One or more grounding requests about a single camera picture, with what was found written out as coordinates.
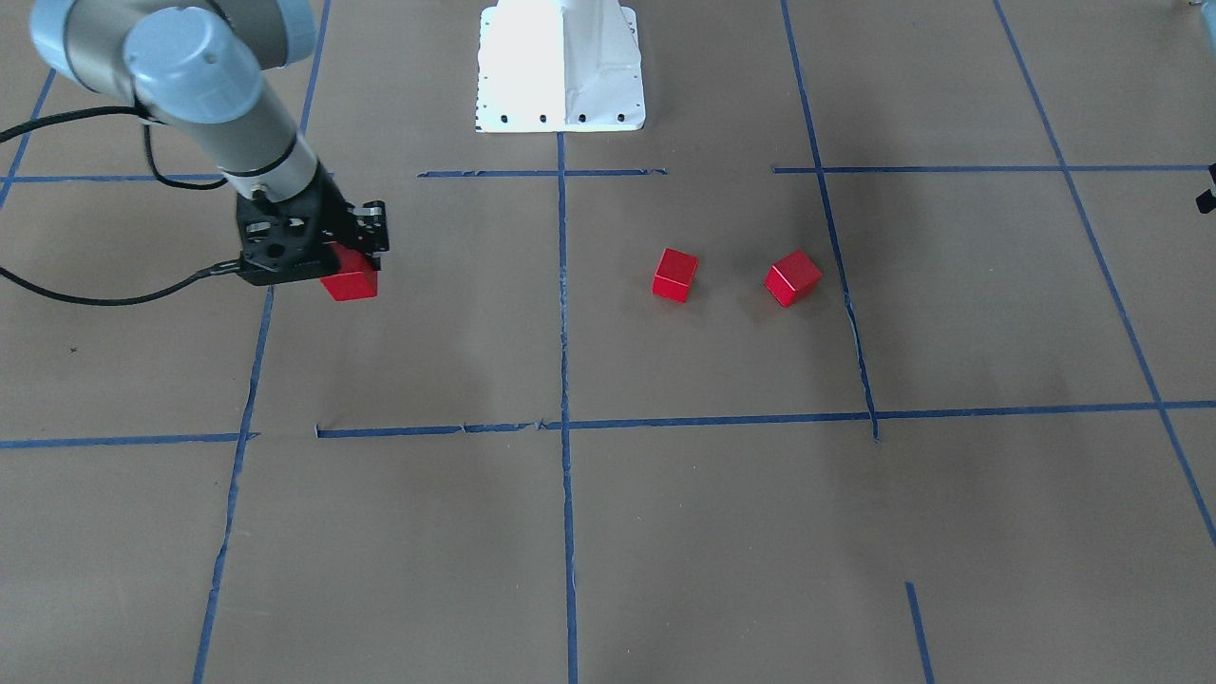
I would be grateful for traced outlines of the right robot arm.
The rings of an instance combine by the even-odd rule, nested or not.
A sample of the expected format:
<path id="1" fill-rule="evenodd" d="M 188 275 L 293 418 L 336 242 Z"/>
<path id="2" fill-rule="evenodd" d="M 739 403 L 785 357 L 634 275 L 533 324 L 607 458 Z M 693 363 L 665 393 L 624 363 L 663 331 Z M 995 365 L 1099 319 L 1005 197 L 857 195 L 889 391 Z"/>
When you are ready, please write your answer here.
<path id="1" fill-rule="evenodd" d="M 47 65 L 143 120 L 173 128 L 236 192 L 240 277 L 319 280 L 333 299 L 377 295 L 390 250 L 381 200 L 351 206 L 265 73 L 313 56 L 308 1 L 36 1 Z"/>

